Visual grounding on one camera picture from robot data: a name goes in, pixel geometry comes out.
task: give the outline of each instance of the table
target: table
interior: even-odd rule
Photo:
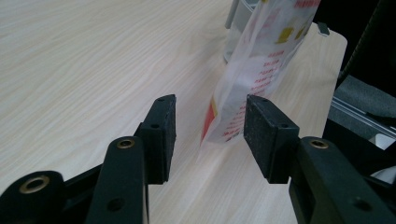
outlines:
[[[67,180],[102,163],[153,101],[177,97],[170,180],[149,187],[151,223],[296,223],[247,144],[199,148],[225,70],[232,1],[0,2],[0,190],[34,171]],[[313,23],[271,100],[321,136],[347,41]]]

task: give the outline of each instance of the wood grain surface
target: wood grain surface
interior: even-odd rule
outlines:
[[[0,1],[0,191],[34,171],[67,180],[103,162],[153,101],[177,97],[169,182],[149,187],[151,223],[296,223],[247,144],[202,151],[226,64],[232,1]],[[312,24],[271,96],[301,136],[321,136],[346,40]]]

